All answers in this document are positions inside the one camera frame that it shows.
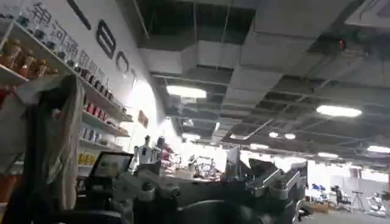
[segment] white wall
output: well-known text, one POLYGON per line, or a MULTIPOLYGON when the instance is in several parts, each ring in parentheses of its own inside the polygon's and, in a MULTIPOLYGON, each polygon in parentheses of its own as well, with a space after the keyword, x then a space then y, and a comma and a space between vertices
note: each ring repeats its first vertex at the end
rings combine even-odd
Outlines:
MULTIPOLYGON (((5 1, 15 4, 14 0, 5 1)), ((113 95, 125 107, 130 108, 131 112, 129 113, 133 115, 135 122, 138 122, 138 112, 140 110, 144 112, 149 119, 147 129, 143 130, 143 127, 138 124, 124 124, 127 128, 133 129, 128 129, 133 134, 133 138, 128 141, 123 140, 123 142, 126 142, 126 144, 129 144, 130 141, 139 142, 141 136, 143 139, 144 135, 151 135, 152 141, 156 141, 161 134, 160 125, 165 120, 163 105, 150 84, 149 71, 142 61, 137 44, 122 17, 120 9, 115 1, 109 0, 75 0, 74 2, 91 24, 91 30, 83 25, 67 0, 25 0, 23 12, 28 14, 30 13, 28 9, 37 9, 37 4, 41 4, 40 12, 51 16, 45 31, 51 33, 54 26, 57 29, 61 26, 66 31, 66 40, 73 39, 79 45, 79 54, 76 59, 79 58, 82 50, 88 54, 90 61, 97 64, 104 72, 103 83, 108 82, 113 95), (113 59, 107 57, 96 41, 96 31, 101 19, 105 21, 116 40, 113 59), (115 63, 119 51, 123 51, 129 61, 129 70, 126 73, 124 69, 118 69, 115 63)), ((119 65, 122 68, 125 67, 123 61, 119 65)), ((124 145, 124 147, 125 150, 132 148, 131 145, 124 145)))

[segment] white shelf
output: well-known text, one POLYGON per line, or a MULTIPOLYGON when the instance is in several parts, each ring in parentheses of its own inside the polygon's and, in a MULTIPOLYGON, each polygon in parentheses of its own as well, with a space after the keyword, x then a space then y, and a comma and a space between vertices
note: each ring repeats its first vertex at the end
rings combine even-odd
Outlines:
POLYGON ((92 168, 92 165, 80 165, 80 164, 78 164, 77 166, 79 168, 84 168, 84 169, 91 169, 92 168))
POLYGON ((129 135, 121 132, 118 128, 112 127, 86 111, 83 111, 83 122, 116 137, 130 137, 129 135))
POLYGON ((33 35, 26 31, 18 23, 13 23, 13 28, 10 33, 10 38, 20 40, 21 45, 26 49, 31 49, 37 58, 45 59, 52 68, 57 68, 61 74, 76 75, 82 82, 88 100, 102 108, 106 113, 118 121, 132 122, 131 116, 123 114, 119 105, 109 101, 101 93, 99 93, 91 84, 79 76, 74 70, 69 67, 64 61, 59 59, 45 45, 39 42, 33 35))
MULTIPOLYGON (((16 161, 15 166, 23 166, 24 162, 23 161, 16 161)), ((92 165, 77 165, 79 168, 84 168, 84 169, 90 169, 92 168, 92 165)))
POLYGON ((27 81, 28 79, 0 64, 0 84, 19 85, 27 81))
MULTIPOLYGON (((24 82, 28 82, 29 80, 20 76, 13 70, 6 68, 3 65, 0 65, 0 84, 8 84, 8 85, 18 85, 24 82)), ((129 135, 121 132, 118 128, 112 127, 109 124, 106 124, 102 120, 94 117, 93 115, 83 112, 82 120, 84 123, 89 124, 92 127, 96 127, 101 129, 102 131, 111 134, 117 137, 129 137, 129 135)))
POLYGON ((98 142, 92 142, 85 139, 80 139, 80 146, 87 149, 93 149, 93 150, 105 150, 105 151, 112 151, 113 149, 102 145, 98 142))

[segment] gray cloth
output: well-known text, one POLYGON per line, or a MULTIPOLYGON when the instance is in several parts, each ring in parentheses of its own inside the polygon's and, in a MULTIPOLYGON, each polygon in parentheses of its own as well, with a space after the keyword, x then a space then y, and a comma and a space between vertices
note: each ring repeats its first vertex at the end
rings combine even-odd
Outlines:
MULTIPOLYGON (((0 110, 0 172, 4 171, 15 155, 27 148, 27 107, 37 104, 42 91, 60 86, 64 76, 44 77, 18 87, 14 95, 8 96, 0 110)), ((48 153, 44 164, 49 167, 47 184, 55 186, 55 198, 60 209, 71 209, 76 202, 77 147, 83 110, 84 90, 77 79, 70 86, 70 94, 58 119, 48 118, 48 153)))

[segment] display screen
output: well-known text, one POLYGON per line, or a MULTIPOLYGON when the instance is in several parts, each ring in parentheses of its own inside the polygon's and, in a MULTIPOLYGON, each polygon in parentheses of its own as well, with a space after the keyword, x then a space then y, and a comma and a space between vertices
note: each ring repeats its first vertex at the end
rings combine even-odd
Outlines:
POLYGON ((131 159, 132 157, 128 155, 105 154, 96 165, 96 170, 92 173, 92 176, 115 177, 128 169, 127 166, 131 159))

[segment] exposed ceiling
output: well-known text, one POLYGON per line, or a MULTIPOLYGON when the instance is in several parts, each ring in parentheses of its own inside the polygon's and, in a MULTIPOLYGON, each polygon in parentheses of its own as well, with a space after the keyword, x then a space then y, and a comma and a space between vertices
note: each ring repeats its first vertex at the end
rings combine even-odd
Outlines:
POLYGON ((387 4, 117 1, 129 15, 166 113, 181 131, 201 135, 203 143, 259 143, 274 153, 301 156, 331 152, 388 169, 390 158, 366 153, 371 144, 390 147, 389 32, 370 11, 378 12, 377 20, 390 18, 387 4), (167 85, 202 88, 207 98, 170 96, 167 85), (316 112, 322 104, 363 114, 323 116, 316 112), (296 139, 270 138, 271 131, 294 133, 296 139), (232 133, 249 138, 233 139, 232 133))

